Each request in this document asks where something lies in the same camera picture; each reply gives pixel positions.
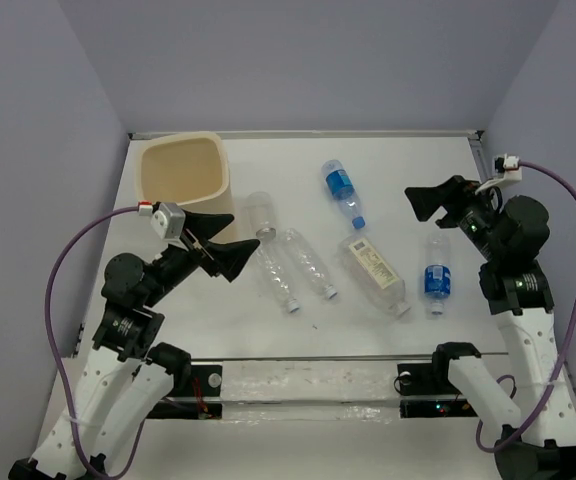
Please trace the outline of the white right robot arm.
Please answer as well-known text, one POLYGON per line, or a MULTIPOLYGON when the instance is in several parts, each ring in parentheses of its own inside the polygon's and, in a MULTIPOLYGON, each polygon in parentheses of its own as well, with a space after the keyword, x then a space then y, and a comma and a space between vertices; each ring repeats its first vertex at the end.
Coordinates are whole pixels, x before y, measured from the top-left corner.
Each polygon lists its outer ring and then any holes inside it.
POLYGON ((482 293, 502 335, 516 392, 509 396, 467 342, 437 346, 428 368, 438 391, 455 388, 496 436, 492 454, 504 479, 576 479, 576 410, 554 335, 554 301, 536 257, 550 235, 549 213, 523 195, 495 206, 477 181, 453 176, 404 191, 416 218, 437 210, 483 255, 482 293))

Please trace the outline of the clear bottle cream label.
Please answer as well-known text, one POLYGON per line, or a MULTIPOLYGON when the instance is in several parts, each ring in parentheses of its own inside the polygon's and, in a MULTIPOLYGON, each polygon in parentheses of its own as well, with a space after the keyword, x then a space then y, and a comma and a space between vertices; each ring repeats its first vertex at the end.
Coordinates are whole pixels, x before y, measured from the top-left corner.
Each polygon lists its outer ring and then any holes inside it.
POLYGON ((409 311, 403 277, 367 236, 355 234, 342 240, 338 246, 338 257, 345 271, 374 307, 395 318, 409 311))

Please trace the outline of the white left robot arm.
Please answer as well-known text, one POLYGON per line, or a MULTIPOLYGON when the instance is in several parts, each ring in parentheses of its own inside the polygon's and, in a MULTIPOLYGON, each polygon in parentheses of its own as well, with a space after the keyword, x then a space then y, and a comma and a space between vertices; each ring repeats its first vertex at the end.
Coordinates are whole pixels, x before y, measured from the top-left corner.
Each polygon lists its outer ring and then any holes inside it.
POLYGON ((214 237, 231 214, 202 214, 175 203, 140 202, 109 218, 135 213, 149 219, 165 249, 146 262, 131 253, 114 256, 104 270, 105 301, 92 346, 76 383, 71 383, 52 328, 52 292, 64 261, 52 267, 44 298, 44 322, 66 406, 40 446, 16 461, 11 479, 120 479, 111 470, 127 442, 138 443, 143 423, 157 403, 183 392, 192 379, 186 351, 156 337, 165 320, 154 311, 196 270, 234 281, 259 248, 258 239, 225 244, 214 237))

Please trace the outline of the blue label bottle white cap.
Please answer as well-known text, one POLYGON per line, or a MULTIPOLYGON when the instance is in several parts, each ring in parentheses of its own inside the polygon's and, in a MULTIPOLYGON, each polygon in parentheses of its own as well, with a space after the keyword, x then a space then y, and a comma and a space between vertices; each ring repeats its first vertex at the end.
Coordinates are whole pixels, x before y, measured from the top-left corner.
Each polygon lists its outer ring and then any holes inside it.
POLYGON ((441 232, 427 237, 425 243, 425 265, 423 293, 430 316, 442 316, 452 293, 450 268, 450 242, 441 232))

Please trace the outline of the clear ribbed bottle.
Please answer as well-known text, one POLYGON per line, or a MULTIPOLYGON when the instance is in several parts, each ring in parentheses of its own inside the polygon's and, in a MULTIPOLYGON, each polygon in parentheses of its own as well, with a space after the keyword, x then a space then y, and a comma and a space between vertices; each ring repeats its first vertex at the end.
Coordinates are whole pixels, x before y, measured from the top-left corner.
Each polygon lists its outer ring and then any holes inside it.
POLYGON ((274 242, 261 243, 255 252, 255 258, 274 299, 288 314, 298 312, 301 305, 294 295, 294 287, 277 253, 274 242))
POLYGON ((280 242, 287 257, 315 294, 325 300, 332 300, 338 295, 325 262, 298 230, 284 230, 280 242))

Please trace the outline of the clear bottle silver base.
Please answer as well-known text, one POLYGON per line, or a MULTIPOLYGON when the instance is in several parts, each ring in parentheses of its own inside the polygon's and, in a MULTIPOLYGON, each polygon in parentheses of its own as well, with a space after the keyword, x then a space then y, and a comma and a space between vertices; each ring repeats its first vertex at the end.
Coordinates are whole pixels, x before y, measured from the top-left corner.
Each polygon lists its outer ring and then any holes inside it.
POLYGON ((271 196, 267 192, 251 193, 245 201, 244 211, 247 214, 252 233, 262 242, 271 242, 277 235, 277 222, 271 196))

